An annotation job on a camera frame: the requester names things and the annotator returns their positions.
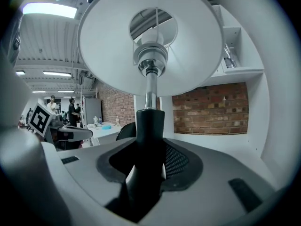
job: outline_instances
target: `brick wall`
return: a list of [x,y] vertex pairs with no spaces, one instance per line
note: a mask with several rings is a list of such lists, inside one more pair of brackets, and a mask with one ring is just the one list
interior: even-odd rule
[[120,125],[135,122],[134,97],[114,90],[99,82],[98,98],[102,101],[103,121],[116,124],[116,116],[119,117]]
[[176,133],[247,133],[249,107],[245,83],[199,87],[173,96],[173,109]]

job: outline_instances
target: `plastic bottle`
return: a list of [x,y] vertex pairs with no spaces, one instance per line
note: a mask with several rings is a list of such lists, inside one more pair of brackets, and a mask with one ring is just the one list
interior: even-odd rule
[[116,116],[116,125],[120,126],[120,120],[118,116]]

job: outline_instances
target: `ceiling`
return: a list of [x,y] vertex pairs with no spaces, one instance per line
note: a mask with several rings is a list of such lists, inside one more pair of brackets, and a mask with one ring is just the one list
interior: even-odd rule
[[[95,95],[91,88],[96,79],[81,60],[77,47],[78,25],[89,6],[87,0],[25,0],[21,9],[29,2],[57,3],[76,7],[78,11],[74,19],[45,14],[24,15],[20,30],[21,51],[15,70],[25,71],[20,77],[33,91],[46,91],[43,93],[45,97],[79,97],[82,89],[83,95]],[[135,18],[130,28],[135,36],[155,24],[156,20],[149,19],[150,16],[153,14],[139,14]],[[164,14],[161,16],[161,22],[168,19]],[[72,77],[44,75],[43,71],[71,73]],[[58,90],[74,90],[75,93],[59,93]]]

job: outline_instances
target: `person in white shirt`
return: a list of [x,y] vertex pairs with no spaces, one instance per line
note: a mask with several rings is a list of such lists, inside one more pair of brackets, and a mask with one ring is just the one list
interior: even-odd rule
[[47,109],[53,113],[55,112],[55,107],[56,107],[56,103],[55,103],[55,96],[51,96],[50,97],[50,102],[47,104]]

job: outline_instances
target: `black rubber pad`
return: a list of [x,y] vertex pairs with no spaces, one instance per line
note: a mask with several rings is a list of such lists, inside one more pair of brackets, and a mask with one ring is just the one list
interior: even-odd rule
[[247,212],[251,212],[262,203],[261,199],[244,180],[236,178],[228,183]]
[[72,156],[72,157],[67,157],[67,158],[62,159],[62,163],[67,164],[67,163],[77,161],[77,160],[79,160],[79,159],[76,156]]

